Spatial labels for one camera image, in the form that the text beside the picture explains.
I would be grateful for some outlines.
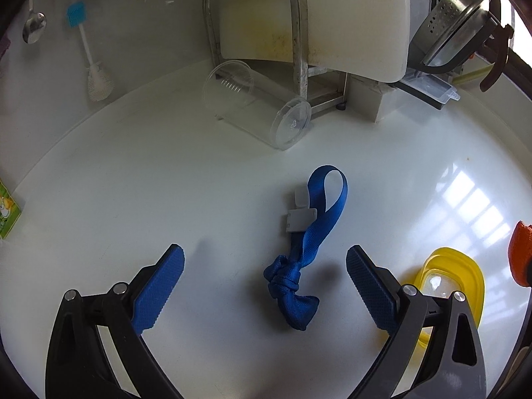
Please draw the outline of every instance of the knotted blue ribbon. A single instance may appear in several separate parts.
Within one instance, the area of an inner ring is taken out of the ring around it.
[[[331,171],[338,171],[344,182],[341,194],[334,205],[325,211],[325,177]],[[321,243],[340,218],[347,200],[347,180],[344,174],[332,165],[320,166],[310,176],[310,208],[318,211],[318,218],[305,232],[292,233],[290,256],[279,255],[272,265],[264,270],[265,279],[270,282],[268,290],[277,300],[277,305],[288,324],[296,330],[306,330],[318,310],[320,300],[314,296],[299,296],[300,270],[309,265],[318,253]]]

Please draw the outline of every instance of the spoon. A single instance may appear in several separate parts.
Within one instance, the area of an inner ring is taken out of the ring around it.
[[[34,44],[43,35],[46,28],[46,16],[33,11],[33,0],[29,0],[28,20],[22,29],[22,38],[27,44]]]

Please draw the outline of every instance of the textured blue pad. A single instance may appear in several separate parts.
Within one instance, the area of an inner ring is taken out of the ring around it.
[[[347,273],[377,327],[390,335],[395,333],[398,327],[395,300],[377,274],[375,265],[360,246],[349,249],[346,266]]]
[[[83,1],[77,1],[68,6],[66,17],[68,18],[68,24],[72,28],[77,27],[82,22],[85,22],[87,15],[85,13],[85,4]]]
[[[175,245],[135,299],[131,324],[136,334],[153,327],[184,268],[185,254]]]

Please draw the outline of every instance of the yellow plastic bowl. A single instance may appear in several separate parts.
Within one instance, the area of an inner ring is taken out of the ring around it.
[[[452,291],[463,292],[469,302],[475,324],[477,327],[480,324],[484,306],[484,277],[477,263],[469,256],[450,247],[436,249],[418,272],[414,285],[425,295],[435,297],[448,298]],[[421,331],[418,340],[423,348],[427,347],[430,338],[430,333],[426,330]]]

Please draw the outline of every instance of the green packet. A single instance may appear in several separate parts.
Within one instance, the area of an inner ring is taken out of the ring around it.
[[[20,208],[0,181],[0,238],[4,239],[20,216]]]

